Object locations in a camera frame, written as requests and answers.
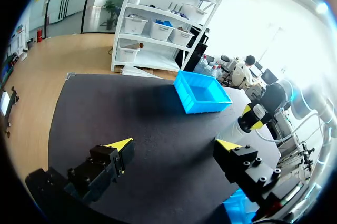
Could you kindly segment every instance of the computer monitor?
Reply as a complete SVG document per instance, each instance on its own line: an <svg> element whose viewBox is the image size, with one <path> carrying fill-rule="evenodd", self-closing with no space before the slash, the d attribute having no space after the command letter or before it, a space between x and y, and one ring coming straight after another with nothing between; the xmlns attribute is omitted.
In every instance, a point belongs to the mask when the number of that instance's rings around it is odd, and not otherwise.
<svg viewBox="0 0 337 224"><path fill-rule="evenodd" d="M263 67L261 66L261 64L260 63L258 63L258 62L255 62L255 67L257 67L257 69L258 70L261 70Z"/></svg>
<svg viewBox="0 0 337 224"><path fill-rule="evenodd" d="M272 84L278 80L278 78L269 69L264 71L264 73L261 75L261 78L266 84Z"/></svg>
<svg viewBox="0 0 337 224"><path fill-rule="evenodd" d="M257 78L262 74L262 72L257 67L255 67L255 65L250 67L250 71L254 78Z"/></svg>

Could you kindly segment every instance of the blue plastic bin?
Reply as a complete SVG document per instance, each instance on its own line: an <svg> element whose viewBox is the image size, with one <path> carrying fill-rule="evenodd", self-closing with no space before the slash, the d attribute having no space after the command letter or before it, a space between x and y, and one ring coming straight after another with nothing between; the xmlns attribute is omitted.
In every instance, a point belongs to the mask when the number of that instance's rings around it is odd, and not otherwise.
<svg viewBox="0 0 337 224"><path fill-rule="evenodd" d="M223 202L231 224L250 224L259 206L251 203L246 194L238 189Z"/></svg>
<svg viewBox="0 0 337 224"><path fill-rule="evenodd" d="M214 77L179 71L173 84L187 114L221 112L232 103Z"/></svg>

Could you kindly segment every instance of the person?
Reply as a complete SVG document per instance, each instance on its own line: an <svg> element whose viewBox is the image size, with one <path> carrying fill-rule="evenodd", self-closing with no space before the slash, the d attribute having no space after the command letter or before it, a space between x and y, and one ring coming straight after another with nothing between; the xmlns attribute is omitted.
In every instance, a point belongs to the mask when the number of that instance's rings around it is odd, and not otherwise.
<svg viewBox="0 0 337 224"><path fill-rule="evenodd" d="M235 66L232 74L232 83L234 86L240 89L246 89L253 86L256 82L253 82L253 76L249 68L255 64L255 57L248 55L244 62L239 62Z"/></svg>

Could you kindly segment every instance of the water bottle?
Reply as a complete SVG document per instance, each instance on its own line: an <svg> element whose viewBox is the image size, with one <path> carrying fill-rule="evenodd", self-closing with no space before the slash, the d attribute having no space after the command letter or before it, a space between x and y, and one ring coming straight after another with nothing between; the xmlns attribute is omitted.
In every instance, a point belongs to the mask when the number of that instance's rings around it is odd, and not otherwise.
<svg viewBox="0 0 337 224"><path fill-rule="evenodd" d="M207 61L207 56L204 55L203 57L201 57L201 59L199 60L198 64L195 66L193 72L194 73L198 73L201 74L204 70L204 68L206 66L208 66L208 61Z"/></svg>
<svg viewBox="0 0 337 224"><path fill-rule="evenodd" d="M211 77L216 77L216 66L206 66L204 71L202 72L202 74L204 75L208 75L208 76L211 76Z"/></svg>
<svg viewBox="0 0 337 224"><path fill-rule="evenodd" d="M214 78L217 77L217 68L216 68L216 65L214 65L214 66L212 67L212 69L210 70L210 76L211 76L211 77L214 77Z"/></svg>
<svg viewBox="0 0 337 224"><path fill-rule="evenodd" d="M218 65L217 69L216 69L216 79L220 79L222 77L222 69L221 69L221 66Z"/></svg>
<svg viewBox="0 0 337 224"><path fill-rule="evenodd" d="M213 66L218 66L219 65L219 62L218 61L213 61L213 62L210 62L209 63L209 66L213 67Z"/></svg>

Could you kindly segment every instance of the black mat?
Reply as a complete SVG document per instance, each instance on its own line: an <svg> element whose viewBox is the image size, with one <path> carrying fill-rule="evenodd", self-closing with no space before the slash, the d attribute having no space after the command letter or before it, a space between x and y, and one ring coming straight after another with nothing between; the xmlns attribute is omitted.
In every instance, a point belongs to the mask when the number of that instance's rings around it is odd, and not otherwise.
<svg viewBox="0 0 337 224"><path fill-rule="evenodd" d="M186 115L172 83L117 75L76 75L65 82L49 135L50 166L66 175L97 144L135 141L125 175L93 209L128 223L210 223L237 189L213 159L212 140L242 114L247 96L226 89L233 101L226 111ZM271 138L266 128L261 132ZM239 142L245 143L277 164L274 143L255 133Z"/></svg>

